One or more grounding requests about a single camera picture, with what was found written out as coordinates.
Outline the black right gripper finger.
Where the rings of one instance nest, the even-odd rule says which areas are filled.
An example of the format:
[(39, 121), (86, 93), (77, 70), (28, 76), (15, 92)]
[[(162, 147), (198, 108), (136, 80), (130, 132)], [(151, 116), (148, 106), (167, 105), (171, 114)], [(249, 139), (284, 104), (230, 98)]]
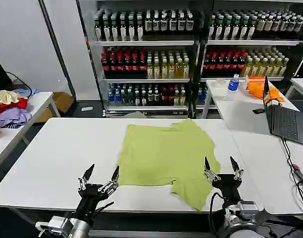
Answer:
[(212, 183), (213, 181), (221, 180), (221, 177), (210, 169), (210, 165), (207, 157), (204, 158), (204, 175), (206, 176), (206, 178), (210, 183)]
[(240, 169), (238, 163), (230, 156), (231, 165), (234, 171), (234, 180), (242, 180), (244, 170)]

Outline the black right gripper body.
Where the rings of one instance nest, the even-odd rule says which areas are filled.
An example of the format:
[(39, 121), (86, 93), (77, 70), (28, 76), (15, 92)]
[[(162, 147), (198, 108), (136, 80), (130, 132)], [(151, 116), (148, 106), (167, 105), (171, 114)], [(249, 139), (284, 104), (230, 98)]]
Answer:
[(212, 181), (212, 186), (221, 191), (224, 204), (237, 204), (241, 201), (238, 188), (242, 184), (241, 179), (234, 179), (233, 174), (219, 174), (219, 179)]

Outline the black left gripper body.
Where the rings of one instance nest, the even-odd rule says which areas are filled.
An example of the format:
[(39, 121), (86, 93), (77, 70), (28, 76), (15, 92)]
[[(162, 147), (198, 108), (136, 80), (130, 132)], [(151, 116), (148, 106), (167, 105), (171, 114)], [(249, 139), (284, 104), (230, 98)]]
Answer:
[(96, 215), (106, 207), (110, 206), (111, 203), (97, 208), (97, 205), (106, 199), (109, 194), (102, 194), (98, 192), (101, 184), (87, 184), (85, 190), (79, 191), (81, 200), (74, 212), (74, 218), (86, 223), (93, 223)]

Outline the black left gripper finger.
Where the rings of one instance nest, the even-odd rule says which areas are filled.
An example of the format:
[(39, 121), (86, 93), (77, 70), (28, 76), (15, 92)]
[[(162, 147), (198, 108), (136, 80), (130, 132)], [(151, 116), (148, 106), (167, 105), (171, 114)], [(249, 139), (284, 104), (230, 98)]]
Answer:
[(93, 169), (94, 169), (95, 164), (92, 164), (83, 174), (81, 178), (78, 178), (79, 181), (79, 190), (85, 190), (86, 185), (88, 183), (88, 180), (90, 179)]
[(119, 186), (118, 178), (119, 178), (119, 166), (116, 167), (116, 169), (111, 177), (111, 180), (108, 181), (103, 186), (101, 186), (98, 189), (98, 192), (100, 192), (102, 194), (113, 194)]

